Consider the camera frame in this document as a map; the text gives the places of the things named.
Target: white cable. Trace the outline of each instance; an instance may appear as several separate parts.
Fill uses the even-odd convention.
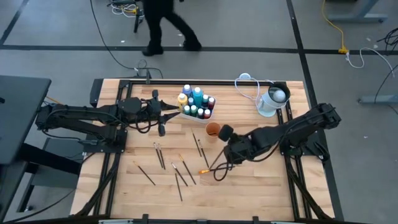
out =
[[[244,93],[242,93],[241,90],[239,90],[237,82],[240,81],[240,80],[254,80],[254,81],[256,81],[256,83],[257,83],[257,96],[256,96],[255,98],[253,98],[253,97],[251,97],[251,96],[247,96],[247,95],[245,95]],[[260,83],[259,83],[255,78],[252,78],[248,73],[242,73],[242,74],[240,74],[239,78],[235,79],[235,88],[236,88],[236,90],[237,90],[238,92],[240,92],[240,94],[242,94],[244,97],[249,98],[250,100],[254,100],[254,101],[255,101],[255,104],[256,104],[256,107],[258,107],[257,101],[258,101],[259,96],[260,96]]]
[[[136,16],[129,16],[129,15],[126,14],[126,11],[132,11],[132,10],[137,9],[137,6],[135,4],[123,5],[121,7],[117,7],[117,6],[112,4],[111,7],[112,7],[112,13],[115,14],[115,15],[124,15],[127,18],[135,18],[136,17]],[[115,12],[114,11],[115,9],[118,9],[121,12],[120,13]]]
[[[392,72],[391,72],[391,73],[392,73],[392,76],[393,76],[393,77],[396,76],[395,73],[394,73],[394,71],[392,70],[392,66],[391,66],[390,62],[389,62],[383,55],[381,55],[379,52],[377,52],[377,50],[370,49],[369,47],[363,47],[363,48],[361,48],[361,49],[359,50],[359,56],[361,57],[362,66],[355,66],[355,65],[353,65],[353,64],[351,63],[351,60],[349,59],[349,52],[347,52],[347,54],[346,54],[346,60],[349,62],[349,64],[350,64],[353,68],[363,68],[363,67],[365,66],[365,61],[363,60],[363,56],[362,56],[362,50],[371,50],[371,51],[373,51],[374,53],[378,54],[378,56],[380,56],[380,57],[388,64],[388,66],[390,67],[390,71],[392,71]]]

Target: person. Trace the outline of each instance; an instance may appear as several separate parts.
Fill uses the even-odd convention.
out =
[[[150,41],[142,54],[153,56],[163,54],[161,46],[162,29],[160,20],[164,17],[171,22],[185,36],[183,47],[188,51],[199,51],[201,44],[194,31],[188,24],[175,13],[174,0],[142,0],[144,6],[145,19],[148,23]]]

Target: black desk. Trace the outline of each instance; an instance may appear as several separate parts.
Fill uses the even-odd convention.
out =
[[[78,174],[80,163],[25,144],[51,80],[0,76],[0,222],[25,172],[39,165]]]

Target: yellow paint bottle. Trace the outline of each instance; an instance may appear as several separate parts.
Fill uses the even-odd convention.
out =
[[[178,107],[180,107],[180,111],[182,111],[182,108],[188,105],[188,97],[185,94],[180,93],[177,100]]]

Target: concrete floor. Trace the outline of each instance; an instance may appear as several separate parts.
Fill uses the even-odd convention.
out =
[[[0,34],[6,30],[22,0],[0,1]],[[101,31],[108,45],[145,46],[149,31],[144,22],[133,34],[133,20],[111,13],[107,0],[94,0]],[[285,1],[186,0],[176,10],[192,26],[205,47],[269,47],[296,49]],[[340,47],[340,34],[322,20],[322,1],[293,0],[305,49]],[[347,3],[328,3],[327,11],[344,11]],[[388,13],[383,24],[339,24],[350,50],[361,47],[384,49],[383,38],[398,23],[398,3],[380,1],[374,12]],[[183,37],[167,21],[162,21],[165,46],[179,46]],[[90,11],[89,0],[30,0],[16,22],[5,45],[103,46]],[[115,52],[115,57],[135,66],[144,57],[138,51]],[[386,106],[361,106],[361,95],[375,94],[389,72],[375,55],[364,57],[363,69],[350,67],[344,55],[307,54],[308,66],[318,102],[332,103],[343,118],[326,138],[335,171],[345,220],[394,223],[398,207],[398,151],[395,134],[398,117]],[[234,79],[248,72],[257,79],[304,80],[298,54],[260,52],[165,52],[145,58],[148,66],[163,71],[165,78]],[[392,66],[398,56],[387,58]],[[359,56],[352,56],[360,63]],[[135,73],[116,64],[106,51],[81,50],[0,50],[0,74],[51,78],[49,96],[69,105],[87,105],[95,78],[131,77]],[[381,93],[397,91],[398,77],[390,77]],[[79,136],[67,130],[54,134]],[[27,142],[42,147],[45,136],[32,128]],[[54,203],[70,189],[37,187],[30,205],[42,208]],[[29,213],[15,213],[18,191],[6,220]],[[31,220],[65,217],[73,195],[56,207]]]

